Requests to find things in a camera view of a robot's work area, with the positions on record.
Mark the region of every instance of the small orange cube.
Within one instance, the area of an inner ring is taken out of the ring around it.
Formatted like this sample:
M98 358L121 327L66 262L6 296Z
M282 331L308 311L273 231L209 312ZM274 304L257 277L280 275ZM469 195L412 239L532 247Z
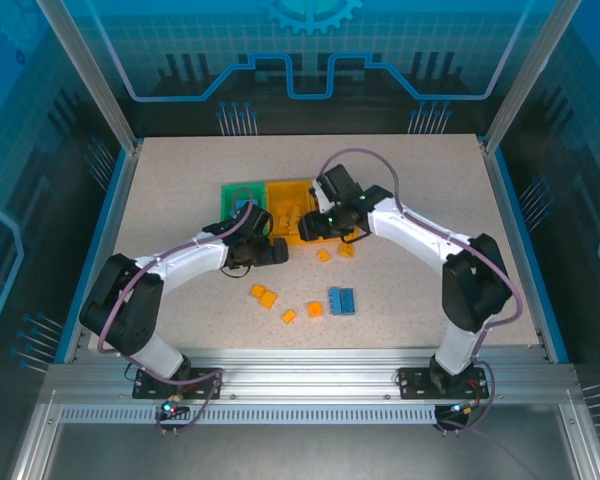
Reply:
M293 322L294 318L296 318L296 312L294 312L293 310L287 310L282 314L282 321L287 325Z
M251 296L260 298L260 297L262 297L262 295L264 295L264 292L266 292L266 291L267 291L267 289L264 288L262 285L254 285L253 288L251 289Z
M327 252L324 248L318 250L316 255L318 260L320 260L322 263L327 263L329 260L331 260L331 255L329 255L329 252Z
M344 258L353 258L356 249L353 245L349 243L341 243L338 245L338 255Z
M276 303L277 298L278 295L276 293L272 292L271 290L267 290L260 297L260 305L262 305L264 308L271 308L273 307L273 304Z
M316 318L321 317L323 313L322 304L320 302L311 302L308 305L309 317Z

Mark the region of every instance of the white table surface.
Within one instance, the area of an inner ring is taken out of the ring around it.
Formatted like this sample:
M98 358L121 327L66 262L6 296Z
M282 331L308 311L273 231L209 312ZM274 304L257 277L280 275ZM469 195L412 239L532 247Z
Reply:
M325 159L351 146L393 162L402 201L431 220L470 236L488 233L520 285L511 250L474 135L355 135L148 138L135 173L116 252L138 257L182 243L219 220L220 188L227 183L315 177ZM377 160L348 154L341 160L363 188L392 189ZM387 240L356 244L353 260L336 255L337 243L290 247L286 264L254 268L240 280L211 272L163 299L158 331L178 348L382 348L435 346L448 320L440 278L421 260ZM332 260L315 256L326 248ZM267 310L249 295L253 284L278 294ZM357 313L328 313L330 286L355 289ZM306 304L321 301L326 314L309 319ZM280 316L294 309L290 325ZM511 312L510 300L504 312ZM495 329L487 344L535 344L525 302L523 317Z

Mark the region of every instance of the gear logo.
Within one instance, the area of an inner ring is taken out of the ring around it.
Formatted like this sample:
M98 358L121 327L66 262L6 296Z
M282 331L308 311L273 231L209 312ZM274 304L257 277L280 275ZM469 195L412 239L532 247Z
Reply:
M291 27L294 34L304 31L307 35L340 28L343 19L353 18L354 8L362 7L361 0L261 0L261 4L280 28Z
M34 0L0 0L0 30L22 50L38 30L38 9Z

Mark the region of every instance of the blue enclosure wall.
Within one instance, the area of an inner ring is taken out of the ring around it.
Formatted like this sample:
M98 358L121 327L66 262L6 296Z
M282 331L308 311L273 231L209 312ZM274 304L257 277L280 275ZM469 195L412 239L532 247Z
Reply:
M554 0L69 0L134 132L484 133Z
M64 323L119 151L35 2L1 1L0 480L56 346L23 317Z
M580 5L502 152L567 353L600 383L600 0Z

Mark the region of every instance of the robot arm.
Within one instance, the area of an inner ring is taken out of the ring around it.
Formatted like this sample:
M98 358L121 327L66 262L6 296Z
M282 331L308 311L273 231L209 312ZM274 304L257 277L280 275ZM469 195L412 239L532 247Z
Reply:
M405 206L401 212L390 192L378 186L363 191L342 165L320 175L312 193L319 212L302 218L303 240L344 237L358 227L397 243L442 277L442 306L450 323L430 368L432 381L445 390L453 377L471 365L489 320L511 297L511 291L486 265L449 239L471 245L506 272L495 241L484 234L471 239L452 232Z
M80 321L100 335L120 292L145 266L157 261L133 286L106 334L106 341L163 378L186 380L188 359L155 331L162 298L183 283L205 272L224 267L259 267L289 259L287 244L264 235L271 215L252 206L251 213L234 233L223 236L246 215L244 207L235 220L209 225L186 248L165 257L164 252L130 259L118 254L102 268L80 312Z

